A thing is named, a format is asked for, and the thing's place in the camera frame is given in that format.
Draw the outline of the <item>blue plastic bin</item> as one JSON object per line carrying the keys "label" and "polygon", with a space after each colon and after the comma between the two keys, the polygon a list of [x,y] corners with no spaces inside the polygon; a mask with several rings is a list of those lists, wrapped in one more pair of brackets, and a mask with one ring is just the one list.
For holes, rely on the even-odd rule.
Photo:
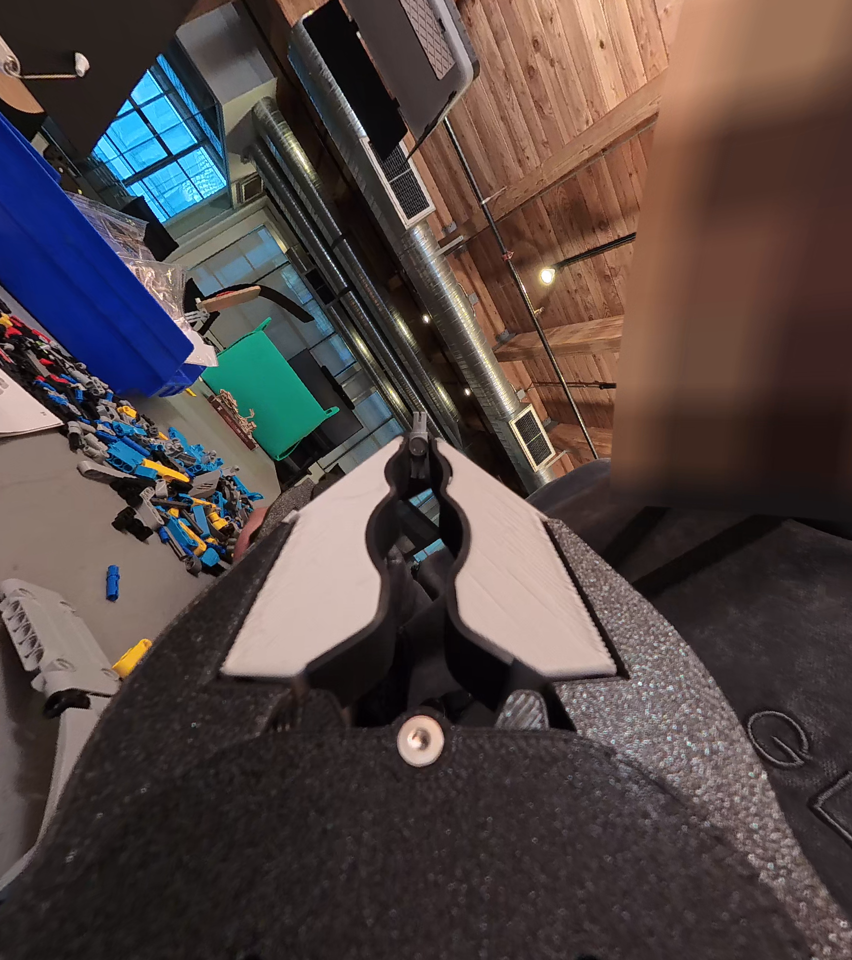
{"label": "blue plastic bin", "polygon": [[0,285],[121,393],[171,396],[203,367],[193,345],[0,114]]}

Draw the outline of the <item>grey pin connector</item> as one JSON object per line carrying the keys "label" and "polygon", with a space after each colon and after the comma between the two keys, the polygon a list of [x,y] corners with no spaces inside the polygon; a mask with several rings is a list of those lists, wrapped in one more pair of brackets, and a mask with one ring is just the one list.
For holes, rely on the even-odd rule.
{"label": "grey pin connector", "polygon": [[432,447],[429,417],[426,411],[417,410],[413,413],[406,449],[410,480],[417,482],[430,480]]}

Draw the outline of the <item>blue-lit paned window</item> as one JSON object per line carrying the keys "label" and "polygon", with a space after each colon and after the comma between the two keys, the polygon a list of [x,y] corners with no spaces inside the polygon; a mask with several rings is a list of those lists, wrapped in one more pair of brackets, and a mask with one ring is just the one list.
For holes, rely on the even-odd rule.
{"label": "blue-lit paned window", "polygon": [[121,104],[90,155],[160,223],[223,195],[229,184],[221,110],[184,49],[171,43]]}

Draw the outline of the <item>teal plastic bin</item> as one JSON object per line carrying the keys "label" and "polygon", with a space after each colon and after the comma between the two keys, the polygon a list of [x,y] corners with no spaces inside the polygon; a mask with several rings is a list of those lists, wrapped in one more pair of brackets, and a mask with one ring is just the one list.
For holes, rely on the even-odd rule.
{"label": "teal plastic bin", "polygon": [[213,393],[227,392],[240,416],[251,416],[253,440],[278,462],[340,408],[316,400],[268,335],[271,322],[264,319],[218,354],[201,379]]}

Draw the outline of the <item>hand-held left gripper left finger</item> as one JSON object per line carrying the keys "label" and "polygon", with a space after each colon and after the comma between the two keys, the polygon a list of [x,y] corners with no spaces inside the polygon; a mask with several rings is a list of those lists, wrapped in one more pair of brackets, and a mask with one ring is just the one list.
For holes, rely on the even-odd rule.
{"label": "hand-held left gripper left finger", "polygon": [[399,536],[395,438],[299,511],[221,667],[230,679],[357,703],[388,673],[396,628],[388,555]]}

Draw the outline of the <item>pile of small brick parts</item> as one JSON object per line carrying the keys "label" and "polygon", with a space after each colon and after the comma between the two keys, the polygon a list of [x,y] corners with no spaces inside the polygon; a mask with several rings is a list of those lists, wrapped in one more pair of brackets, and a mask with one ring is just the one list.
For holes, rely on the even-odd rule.
{"label": "pile of small brick parts", "polygon": [[149,416],[0,298],[0,393],[16,384],[60,422],[78,472],[124,502],[112,526],[169,546],[192,575],[218,576],[263,496],[236,467]]}

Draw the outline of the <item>grey vented unit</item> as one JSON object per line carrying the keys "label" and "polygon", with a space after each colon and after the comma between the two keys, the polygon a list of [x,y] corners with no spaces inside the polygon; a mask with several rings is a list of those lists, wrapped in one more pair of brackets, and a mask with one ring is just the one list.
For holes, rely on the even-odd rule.
{"label": "grey vented unit", "polygon": [[479,75],[454,2],[326,2],[300,18],[377,160],[432,135]]}

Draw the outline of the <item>black monitor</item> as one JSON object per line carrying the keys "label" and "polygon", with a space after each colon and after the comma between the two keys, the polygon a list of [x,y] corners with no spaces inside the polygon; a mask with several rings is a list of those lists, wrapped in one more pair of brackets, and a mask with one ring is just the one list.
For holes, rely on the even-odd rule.
{"label": "black monitor", "polygon": [[325,417],[307,440],[313,443],[320,456],[336,450],[362,428],[362,424],[348,395],[326,366],[322,366],[309,350],[302,350],[288,360],[313,399],[324,411],[336,407],[335,414]]}

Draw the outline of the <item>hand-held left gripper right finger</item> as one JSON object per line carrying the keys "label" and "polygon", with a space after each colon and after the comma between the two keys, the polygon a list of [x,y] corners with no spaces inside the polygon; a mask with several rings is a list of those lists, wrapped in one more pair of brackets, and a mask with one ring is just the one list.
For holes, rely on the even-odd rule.
{"label": "hand-held left gripper right finger", "polygon": [[433,494],[452,557],[444,655],[460,687],[495,710],[516,690],[628,677],[539,509],[438,439]]}

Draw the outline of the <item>yellow wedge brick piece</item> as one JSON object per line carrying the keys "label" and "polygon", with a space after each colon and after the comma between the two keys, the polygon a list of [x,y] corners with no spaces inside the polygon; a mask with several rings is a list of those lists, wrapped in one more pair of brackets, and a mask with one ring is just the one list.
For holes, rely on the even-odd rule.
{"label": "yellow wedge brick piece", "polygon": [[141,639],[137,644],[128,648],[112,665],[112,670],[121,679],[125,680],[130,676],[133,669],[138,666],[144,657],[150,652],[153,642],[149,638]]}

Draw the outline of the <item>ceiling conduit pipe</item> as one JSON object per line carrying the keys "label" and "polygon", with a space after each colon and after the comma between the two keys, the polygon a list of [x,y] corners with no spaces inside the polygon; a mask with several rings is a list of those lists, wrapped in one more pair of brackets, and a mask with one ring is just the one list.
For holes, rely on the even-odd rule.
{"label": "ceiling conduit pipe", "polygon": [[589,450],[590,454],[592,455],[592,458],[593,458],[595,461],[599,461],[599,460],[600,460],[600,457],[599,457],[599,454],[598,454],[598,450],[597,450],[597,447],[596,447],[596,445],[595,445],[595,443],[594,443],[594,441],[593,441],[593,438],[591,437],[591,435],[590,435],[590,433],[589,433],[588,426],[587,426],[587,424],[586,424],[586,422],[585,422],[585,420],[584,420],[584,417],[583,417],[583,415],[582,415],[582,413],[581,413],[581,411],[580,411],[579,406],[577,405],[577,402],[576,402],[576,400],[575,400],[575,398],[574,398],[574,396],[573,396],[572,390],[571,390],[571,388],[570,388],[570,386],[569,386],[569,384],[568,384],[568,382],[567,382],[567,380],[566,380],[566,378],[565,378],[565,376],[564,376],[564,374],[563,374],[563,371],[561,370],[561,367],[560,367],[560,364],[559,364],[559,362],[558,362],[558,359],[557,359],[556,355],[554,354],[554,352],[553,352],[553,350],[552,350],[552,347],[551,347],[551,345],[550,345],[550,343],[549,343],[549,341],[548,341],[548,337],[547,337],[547,334],[546,334],[546,332],[545,332],[545,330],[544,330],[544,327],[541,325],[540,320],[539,320],[539,318],[538,318],[538,315],[536,314],[535,308],[534,308],[534,306],[533,306],[533,304],[532,304],[532,300],[530,299],[530,296],[529,296],[529,293],[528,293],[528,291],[527,291],[527,288],[526,288],[526,286],[525,286],[522,278],[520,277],[520,274],[519,274],[518,270],[516,269],[516,265],[515,265],[515,263],[514,263],[514,252],[513,252],[511,249],[507,248],[507,245],[506,245],[506,243],[505,243],[505,241],[504,241],[504,239],[503,239],[503,236],[502,236],[502,234],[501,234],[501,232],[500,232],[500,229],[499,229],[499,227],[498,227],[498,225],[497,225],[497,223],[496,223],[496,221],[495,221],[494,216],[492,215],[492,210],[490,209],[490,201],[489,201],[489,199],[488,199],[487,197],[485,197],[485,196],[482,194],[482,191],[481,191],[481,189],[480,189],[478,180],[477,180],[475,174],[473,173],[473,171],[472,171],[472,169],[471,169],[471,167],[470,167],[470,165],[469,165],[469,163],[468,163],[468,159],[467,159],[467,157],[466,157],[465,151],[464,151],[464,149],[463,149],[463,147],[462,147],[462,145],[461,145],[461,143],[460,143],[460,141],[459,141],[459,138],[458,138],[457,135],[456,135],[456,132],[455,132],[455,130],[454,130],[454,127],[452,126],[452,124],[451,124],[448,116],[446,116],[446,117],[443,118],[443,120],[442,120],[442,126],[444,127],[444,130],[445,130],[445,132],[446,132],[446,135],[447,135],[447,137],[448,137],[449,140],[450,140],[450,143],[451,143],[451,145],[452,145],[452,147],[453,147],[453,150],[454,150],[454,152],[455,152],[455,154],[456,154],[456,158],[457,158],[457,160],[458,160],[458,162],[459,162],[459,165],[460,165],[463,173],[465,174],[465,177],[466,177],[467,182],[468,182],[468,185],[470,186],[470,189],[471,189],[471,191],[472,191],[472,193],[473,193],[473,196],[474,196],[475,200],[476,200],[477,203],[478,203],[478,206],[479,206],[480,212],[481,212],[481,214],[482,214],[482,216],[483,216],[483,218],[484,218],[484,221],[485,221],[488,229],[491,231],[491,233],[492,233],[492,235],[493,235],[493,238],[494,238],[494,240],[495,240],[495,242],[496,242],[496,245],[497,245],[497,248],[498,248],[499,253],[500,253],[500,255],[501,255],[501,258],[502,258],[502,260],[503,260],[503,262],[504,262],[504,264],[505,264],[505,267],[506,267],[506,269],[507,269],[508,275],[510,276],[511,281],[512,281],[512,283],[513,283],[513,286],[515,287],[517,293],[518,293],[519,296],[520,296],[520,299],[521,299],[521,301],[522,301],[522,303],[523,303],[523,306],[524,306],[524,308],[525,308],[525,310],[526,310],[526,313],[527,313],[527,315],[528,315],[528,319],[529,319],[529,321],[531,322],[531,325],[532,325],[532,327],[533,327],[533,330],[534,330],[534,332],[535,332],[535,334],[536,334],[536,336],[537,336],[537,338],[538,338],[538,341],[539,341],[539,343],[540,343],[540,346],[542,347],[542,350],[543,350],[544,354],[546,355],[547,360],[548,360],[550,366],[552,367],[552,371],[553,371],[553,373],[554,373],[554,376],[555,376],[555,378],[556,378],[556,380],[557,380],[557,382],[558,382],[558,384],[559,384],[559,386],[560,386],[560,388],[561,388],[561,390],[562,390],[562,392],[563,392],[563,394],[564,394],[564,396],[565,396],[566,401],[568,402],[568,404],[569,404],[569,406],[570,406],[570,408],[571,408],[571,410],[572,410],[572,413],[573,413],[573,415],[574,415],[576,424],[577,424],[577,426],[579,427],[579,430],[580,430],[580,432],[582,433],[583,438],[585,439],[585,442],[586,442],[586,444],[587,444],[588,450]]}

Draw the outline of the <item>person's right hand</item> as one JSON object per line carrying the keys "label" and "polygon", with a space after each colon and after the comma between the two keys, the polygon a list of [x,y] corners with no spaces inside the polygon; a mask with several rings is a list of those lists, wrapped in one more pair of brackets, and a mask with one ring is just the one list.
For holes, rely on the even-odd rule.
{"label": "person's right hand", "polygon": [[260,507],[255,510],[252,510],[252,513],[248,516],[247,520],[244,522],[237,536],[236,543],[233,548],[234,564],[240,561],[243,555],[249,550],[251,545],[255,542],[263,523],[267,519],[268,513],[269,513],[269,508],[267,507]]}

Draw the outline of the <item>wooden cutout model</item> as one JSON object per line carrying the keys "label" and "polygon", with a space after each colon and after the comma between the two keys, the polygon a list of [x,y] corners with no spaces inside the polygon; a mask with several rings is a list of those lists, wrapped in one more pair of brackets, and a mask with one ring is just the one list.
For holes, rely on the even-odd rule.
{"label": "wooden cutout model", "polygon": [[211,393],[205,399],[249,450],[257,449],[259,444],[254,436],[256,423],[252,409],[243,414],[228,390]]}

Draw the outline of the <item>silver ventilation duct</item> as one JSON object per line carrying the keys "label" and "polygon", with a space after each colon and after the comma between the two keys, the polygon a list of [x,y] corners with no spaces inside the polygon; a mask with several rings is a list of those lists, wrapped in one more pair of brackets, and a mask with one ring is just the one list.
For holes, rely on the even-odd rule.
{"label": "silver ventilation duct", "polygon": [[[292,27],[288,42],[288,61],[292,71],[308,94],[420,305],[431,315],[432,329],[444,343],[452,366],[472,390],[472,397],[479,403],[492,434],[503,447],[523,487],[529,493],[544,487],[555,479],[554,465],[558,456],[545,469],[531,469],[509,426],[509,420],[529,403],[518,397],[496,359],[468,294],[441,253],[429,217],[410,229],[404,228],[397,217],[360,142],[364,137],[362,127],[316,49],[298,30],[297,24]],[[253,108],[253,121],[264,138],[267,155],[279,169],[279,173],[273,175],[275,190],[279,190],[281,180],[285,179],[287,192],[299,202],[301,216],[312,232],[322,237],[321,241],[312,243],[310,252],[315,254],[320,246],[324,246],[328,258],[345,273],[358,291],[360,300],[384,326],[384,336],[393,358],[409,376],[418,373],[420,395],[423,400],[432,402],[433,418],[443,423],[450,438],[462,438],[456,425],[457,418],[452,414],[451,399],[440,389],[436,378],[428,373],[424,362],[418,359],[408,325],[388,306],[362,259],[350,246],[345,222],[338,220],[333,212],[315,166],[285,120],[276,99],[264,98],[258,102]]]}

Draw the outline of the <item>white vent grille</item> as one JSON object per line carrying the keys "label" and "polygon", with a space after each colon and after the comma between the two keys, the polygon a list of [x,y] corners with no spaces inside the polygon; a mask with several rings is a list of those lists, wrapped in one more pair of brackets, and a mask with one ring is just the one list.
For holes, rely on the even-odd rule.
{"label": "white vent grille", "polygon": [[508,425],[534,472],[552,466],[557,453],[533,405],[525,404]]}
{"label": "white vent grille", "polygon": [[435,205],[403,141],[385,159],[379,156],[368,136],[360,138],[360,144],[404,229],[413,228],[435,212]]}

